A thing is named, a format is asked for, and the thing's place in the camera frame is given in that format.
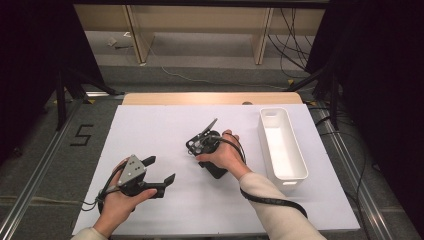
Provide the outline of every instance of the sleeve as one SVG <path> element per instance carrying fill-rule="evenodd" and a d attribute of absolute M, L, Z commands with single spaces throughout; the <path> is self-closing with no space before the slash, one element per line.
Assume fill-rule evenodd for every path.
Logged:
<path fill-rule="evenodd" d="M 266 177 L 247 173 L 240 179 L 243 191 L 258 197 L 286 199 L 286 196 Z M 325 239 L 295 208 L 250 201 L 271 240 Z"/>
<path fill-rule="evenodd" d="M 71 240 L 107 240 L 94 228 L 84 228 L 79 231 Z"/>

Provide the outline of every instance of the floor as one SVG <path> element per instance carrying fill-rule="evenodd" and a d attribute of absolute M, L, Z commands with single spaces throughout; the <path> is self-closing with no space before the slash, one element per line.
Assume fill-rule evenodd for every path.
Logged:
<path fill-rule="evenodd" d="M 87 32 L 86 34 L 97 63 L 101 67 L 161 68 L 164 75 L 176 75 L 173 71 L 178 70 L 178 68 L 205 68 L 224 72 L 225 70 L 232 71 L 233 69 L 246 71 L 273 70 L 278 71 L 281 74 L 281 79 L 284 79 L 284 81 L 289 79 L 294 82 L 300 81 L 308 75 L 286 58 L 281 58 L 281 54 L 276 51 L 271 40 L 268 40 L 263 63 L 261 65 L 255 65 L 250 47 L 250 37 L 248 35 L 157 34 L 147 63 L 140 64 L 136 61 L 132 48 L 132 40 L 128 36 L 128 33 Z M 287 36 L 279 36 L 279 42 L 275 36 L 271 36 L 271 39 L 277 46 L 280 46 L 280 49 L 283 48 L 282 43 L 285 42 L 286 38 Z M 307 59 L 308 55 L 306 53 L 310 51 L 311 46 L 309 42 L 313 43 L 313 37 L 298 37 L 297 42 L 301 46 L 302 51 L 305 52 L 304 55 Z M 290 41 L 289 46 L 296 48 L 293 41 Z M 300 66 L 306 62 L 303 55 L 298 54 L 296 51 L 286 49 L 284 52 Z M 178 74 L 177 78 L 191 82 L 205 80 L 197 79 L 196 75 L 187 75 L 187 72 L 184 72 L 184 74 Z M 261 83 L 260 86 L 252 83 L 245 84 L 240 79 L 233 81 L 236 86 L 239 85 L 244 91 L 248 89 L 258 91 L 259 88 L 268 89 L 264 91 L 281 91 L 284 88 L 269 83 Z M 316 104 L 309 105 L 308 107 L 310 108 L 313 119 L 318 123 L 320 119 L 328 116 L 328 111 L 325 109 L 328 106 L 323 101 L 315 103 L 311 95 L 312 90 L 313 84 L 304 87 L 298 92 L 305 102 Z M 93 121 L 111 121 L 114 107 L 120 103 L 119 100 L 102 101 L 99 99 L 98 104 L 99 107 L 94 112 L 88 110 L 86 106 L 75 110 L 77 113 L 73 121 L 81 122 L 83 117 L 80 116 L 84 116 L 85 120 L 87 118 L 93 118 L 96 119 Z M 46 104 L 46 109 L 50 110 L 50 113 L 54 113 L 54 96 L 52 96 L 52 101 Z M 328 121 L 317 124 L 317 129 L 322 134 L 322 141 L 328 151 L 333 167 L 343 188 L 347 192 L 352 209 L 357 214 L 358 221 L 361 222 L 363 228 L 357 232 L 323 232 L 323 235 L 328 239 L 420 239 L 402 207 L 398 204 L 396 197 L 387 186 L 382 175 L 378 172 L 378 166 L 372 164 L 372 156 L 368 155 L 366 146 L 361 141 L 360 134 L 356 131 L 354 123 L 349 119 L 348 110 L 343 108 L 343 104 L 339 106 L 338 110 L 340 126 L 338 133 L 335 133 Z M 42 116 L 36 125 L 37 128 L 34 129 L 27 139 L 26 145 L 30 146 L 27 148 L 28 150 L 20 158 L 17 156 L 11 157 L 11 160 L 0 169 L 0 217 L 3 220 L 12 209 L 17 196 L 22 191 L 26 191 L 26 189 L 24 190 L 24 186 L 30 179 L 30 174 L 21 176 L 20 173 L 31 173 L 34 169 L 37 169 L 37 160 L 44 157 L 46 149 L 50 147 L 50 139 L 55 138 L 55 131 L 52 127 L 55 125 L 55 120 L 54 114 Z M 95 132 L 95 134 L 102 135 L 97 136 L 99 139 L 106 138 L 107 126 L 105 124 L 104 129 Z M 62 145 L 69 143 L 66 139 L 64 141 L 64 143 L 61 143 Z M 81 178 L 89 178 L 93 169 L 95 169 L 96 161 L 101 150 L 102 144 L 99 142 L 93 148 L 88 149 L 87 151 L 89 152 L 85 150 L 76 152 L 76 158 L 88 158 L 89 160 L 87 160 L 84 166 L 71 165 L 72 170 L 69 168 L 63 170 L 60 161 L 54 161 L 45 166 L 48 170 L 45 176 L 41 176 L 41 178 L 44 177 L 48 180 L 57 179 L 61 181 L 61 184 L 55 185 L 52 183 L 53 181 L 43 181 L 41 187 L 34 186 L 37 192 L 35 195 L 48 195 L 51 198 L 60 195 L 64 199 L 75 199 L 78 196 L 77 193 L 73 193 L 72 191 L 72 186 L 78 186 L 78 179 L 75 179 L 75 172 L 82 172 L 83 168 L 89 168 L 91 172 L 85 171 L 84 174 L 87 176 L 81 176 Z M 56 150 L 51 154 L 56 155 L 56 158 L 67 159 L 67 156 L 62 155 L 64 153 L 60 150 Z M 24 162 L 22 159 L 25 158 L 31 158 L 32 161 Z M 13 183 L 18 187 L 11 189 L 9 183 Z M 358 205 L 357 199 L 361 200 L 360 205 Z M 55 223 L 57 224 L 55 228 L 66 229 L 67 233 L 65 235 L 55 233 L 53 236 L 56 237 L 53 237 L 53 239 L 66 239 L 66 236 L 69 236 L 69 229 L 71 228 L 68 226 L 69 219 L 66 216 L 75 215 L 78 211 L 79 208 L 76 208 L 72 204 L 65 206 L 62 202 L 55 205 L 55 203 L 47 202 L 45 199 L 34 198 L 27 210 L 28 213 L 23 216 L 22 223 L 18 226 L 16 234 L 12 239 L 27 239 L 29 236 L 33 239 L 52 239 L 49 231 L 54 231 L 43 230 L 43 227 L 33 223 L 30 216 L 36 216 L 33 217 L 34 219 L 42 216 L 42 219 L 58 222 Z"/>

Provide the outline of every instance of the white plastic bin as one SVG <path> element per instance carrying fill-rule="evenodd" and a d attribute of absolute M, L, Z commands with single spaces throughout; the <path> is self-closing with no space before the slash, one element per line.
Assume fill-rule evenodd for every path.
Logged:
<path fill-rule="evenodd" d="M 297 187 L 308 170 L 284 108 L 263 108 L 258 125 L 268 178 L 280 190 Z"/>

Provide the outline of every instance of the strap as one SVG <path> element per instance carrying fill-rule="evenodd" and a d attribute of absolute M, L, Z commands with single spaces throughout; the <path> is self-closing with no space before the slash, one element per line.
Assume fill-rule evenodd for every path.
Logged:
<path fill-rule="evenodd" d="M 306 213 L 306 210 L 300 204 L 297 204 L 295 202 L 292 202 L 289 200 L 277 199 L 277 198 L 262 198 L 262 197 L 253 196 L 243 191 L 243 189 L 241 188 L 240 188 L 240 192 L 241 192 L 241 195 L 243 195 L 243 197 L 245 197 L 247 200 L 250 200 L 252 202 L 296 208 L 306 218 L 308 218 L 308 214 Z"/>

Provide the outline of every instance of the person's right hand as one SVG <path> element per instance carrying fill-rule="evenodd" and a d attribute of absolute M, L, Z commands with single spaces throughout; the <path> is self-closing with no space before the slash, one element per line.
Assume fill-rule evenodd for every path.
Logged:
<path fill-rule="evenodd" d="M 231 130 L 225 130 L 222 133 L 222 138 L 232 142 L 236 146 L 239 146 L 238 135 L 232 135 Z M 241 159 L 240 154 L 237 150 L 228 143 L 220 142 L 218 149 L 213 153 L 205 153 L 196 156 L 196 159 L 200 162 L 212 162 L 217 167 L 227 169 L 237 180 L 239 180 L 244 174 L 251 172 L 249 167 Z"/>

